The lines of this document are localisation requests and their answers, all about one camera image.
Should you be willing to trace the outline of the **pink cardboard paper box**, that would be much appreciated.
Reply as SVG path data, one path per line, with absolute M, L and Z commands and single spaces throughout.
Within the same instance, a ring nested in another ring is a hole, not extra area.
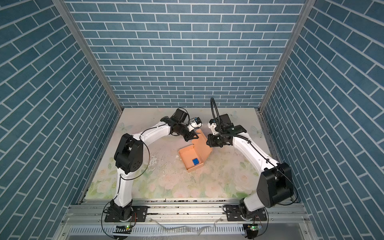
M 207 137 L 201 130 L 197 130 L 198 139 L 192 140 L 192 144 L 179 150 L 179 156 L 188 173 L 204 166 L 205 161 L 211 155 L 213 148 L 207 145 Z M 198 159 L 199 164 L 194 165 L 193 159 Z

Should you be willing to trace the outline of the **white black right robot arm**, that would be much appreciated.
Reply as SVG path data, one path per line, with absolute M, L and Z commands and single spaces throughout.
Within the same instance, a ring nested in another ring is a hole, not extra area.
M 239 150 L 259 174 L 256 192 L 241 200 L 244 214 L 263 208 L 271 208 L 295 194 L 292 169 L 264 152 L 241 126 L 235 126 L 229 115 L 213 117 L 208 123 L 211 133 L 207 145 L 215 147 L 233 146 Z

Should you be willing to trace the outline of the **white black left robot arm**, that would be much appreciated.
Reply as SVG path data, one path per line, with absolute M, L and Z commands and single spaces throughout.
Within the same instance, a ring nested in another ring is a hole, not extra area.
M 188 111 L 178 108 L 171 117 L 163 117 L 156 125 L 137 134 L 122 135 L 114 160 L 117 167 L 117 190 L 112 206 L 126 209 L 132 205 L 134 174 L 144 161 L 149 145 L 168 135 L 182 136 L 186 142 L 198 139 L 196 129 L 202 126 L 199 117 L 191 118 Z

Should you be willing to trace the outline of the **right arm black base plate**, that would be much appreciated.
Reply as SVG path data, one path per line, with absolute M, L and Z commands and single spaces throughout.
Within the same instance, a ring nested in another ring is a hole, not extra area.
M 250 212 L 245 205 L 223 205 L 224 211 L 228 222 L 239 221 L 266 221 L 267 213 L 264 208 Z

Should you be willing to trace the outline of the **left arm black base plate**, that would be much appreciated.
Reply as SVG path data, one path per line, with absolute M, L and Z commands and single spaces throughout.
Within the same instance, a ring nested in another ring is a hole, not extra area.
M 104 221 L 106 223 L 123 223 L 123 222 L 145 222 L 148 207 L 147 206 L 127 206 L 124 208 L 109 206 L 103 211 L 105 214 Z

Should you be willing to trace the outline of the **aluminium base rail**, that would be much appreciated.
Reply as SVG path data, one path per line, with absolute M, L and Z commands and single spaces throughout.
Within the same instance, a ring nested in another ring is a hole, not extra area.
M 228 222 L 222 210 L 223 205 L 239 205 L 238 200 L 136 200 L 133 206 L 147 206 L 145 222 L 106 223 L 104 221 L 106 201 L 87 201 L 80 205 L 70 206 L 59 229 L 54 235 L 56 240 L 156 240 L 156 239 L 240 239 L 240 240 L 315 240 L 314 227 L 302 204 L 278 205 L 266 209 L 266 221 Z M 109 226 L 130 232 L 138 225 L 174 226 L 207 226 L 207 225 L 242 225 L 245 233 L 234 235 L 180 235 L 180 236 L 69 236 L 75 226 Z

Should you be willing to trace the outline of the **aluminium corner frame post right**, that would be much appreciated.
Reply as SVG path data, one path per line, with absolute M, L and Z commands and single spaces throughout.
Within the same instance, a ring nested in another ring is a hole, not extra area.
M 292 34 L 287 42 L 287 45 L 284 49 L 284 52 L 279 60 L 279 64 L 277 65 L 276 67 L 276 70 L 271 78 L 271 82 L 267 88 L 267 91 L 261 101 L 261 104 L 259 106 L 259 112 L 262 113 L 264 111 L 264 109 L 266 108 L 267 106 L 267 103 L 268 103 L 268 100 L 270 99 L 271 95 L 272 95 L 272 92 L 277 84 L 277 82 L 279 81 L 279 77 L 281 76 L 282 74 L 282 71 L 288 61 L 288 58 L 295 46 L 295 43 L 296 41 L 298 40 L 299 38 L 299 35 L 304 27 L 304 24 L 307 20 L 307 18 L 309 17 L 309 14 L 315 4 L 315 0 L 308 0 L 308 1 L 305 1 L 305 4 L 299 14 L 299 17 L 298 17 L 298 21 L 297 23 L 295 24 L 294 28 L 293 28 L 293 31 L 292 31 Z

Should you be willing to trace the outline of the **aluminium corner frame post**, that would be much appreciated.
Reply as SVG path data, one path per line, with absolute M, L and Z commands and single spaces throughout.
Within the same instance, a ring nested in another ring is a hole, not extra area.
M 90 49 L 86 39 L 84 38 L 83 34 L 81 33 L 81 30 L 79 29 L 75 19 L 71 15 L 71 13 L 70 13 L 70 11 L 69 11 L 65 1 L 53 0 L 53 4 L 56 7 L 56 9 L 58 10 L 58 12 L 61 15 L 61 17 L 63 18 L 63 20 L 66 23 L 66 25 L 68 26 L 71 34 L 75 38 L 75 40 L 78 43 L 80 49 L 82 50 L 83 54 L 87 58 L 89 64 L 92 67 L 92 69 L 96 73 L 100 83 L 102 84 L 102 86 L 106 90 L 108 96 L 110 97 L 110 99 L 114 103 L 116 109 L 121 114 L 123 112 L 123 107 L 120 104 L 116 94 L 112 90 L 111 85 L 109 84 L 109 82 L 108 82 L 108 80 L 107 80 L 103 70 L 101 69 L 98 61 L 96 60 L 94 54 L 92 53 L 92 51 L 91 51 L 91 49 Z
M 298 40 L 299 38 L 299 35 L 304 27 L 304 24 L 307 20 L 307 18 L 309 17 L 309 14 L 315 4 L 315 0 L 308 0 L 308 1 L 305 1 L 305 4 L 299 14 L 299 17 L 298 17 L 298 21 L 297 23 L 295 24 L 294 28 L 293 28 L 293 31 L 292 31 L 292 34 L 287 42 L 287 45 L 284 49 L 284 52 L 279 60 L 279 64 L 277 65 L 276 67 L 276 70 L 271 78 L 271 82 L 267 88 L 267 91 L 261 101 L 261 104 L 259 106 L 259 112 L 262 113 L 264 111 L 264 109 L 266 108 L 267 106 L 267 103 L 268 103 L 268 100 L 270 99 L 271 95 L 272 95 L 272 92 L 277 84 L 277 82 L 279 81 L 279 77 L 281 76 L 282 74 L 282 71 L 288 61 L 288 58 L 295 46 L 295 43 L 296 41 Z

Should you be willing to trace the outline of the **aluminium corner frame post left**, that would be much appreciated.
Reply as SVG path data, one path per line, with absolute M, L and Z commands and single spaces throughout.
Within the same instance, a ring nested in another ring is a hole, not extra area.
M 121 114 L 123 112 L 123 107 L 120 104 L 116 94 L 112 90 L 111 85 L 109 84 L 109 82 L 108 82 L 108 80 L 107 80 L 103 70 L 101 69 L 98 61 L 96 60 L 94 54 L 92 53 L 92 51 L 91 51 L 91 49 L 90 49 L 86 39 L 84 38 L 83 34 L 81 33 L 81 30 L 79 29 L 75 19 L 71 15 L 71 13 L 70 13 L 70 11 L 69 11 L 65 1 L 53 0 L 53 4 L 56 7 L 56 9 L 58 10 L 58 12 L 61 15 L 61 17 L 63 18 L 63 20 L 66 23 L 66 25 L 68 26 L 71 34 L 75 38 L 75 40 L 78 43 L 80 49 L 82 50 L 83 54 L 87 58 L 89 64 L 92 67 L 92 69 L 96 73 L 100 83 L 102 84 L 102 86 L 106 90 L 108 96 L 110 97 L 110 99 L 114 103 L 116 109 Z

